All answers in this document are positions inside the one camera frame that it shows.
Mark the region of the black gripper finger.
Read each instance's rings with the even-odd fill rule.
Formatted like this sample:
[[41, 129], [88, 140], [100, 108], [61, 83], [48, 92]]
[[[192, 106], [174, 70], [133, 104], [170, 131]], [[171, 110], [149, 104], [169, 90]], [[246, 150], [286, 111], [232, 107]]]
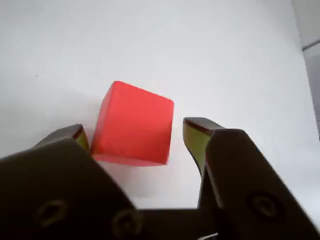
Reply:
[[90, 156], [81, 124], [0, 161], [3, 240], [136, 240], [143, 219]]
[[213, 192], [219, 240], [317, 240], [319, 231], [248, 134], [204, 117], [183, 119], [198, 166], [199, 205]]

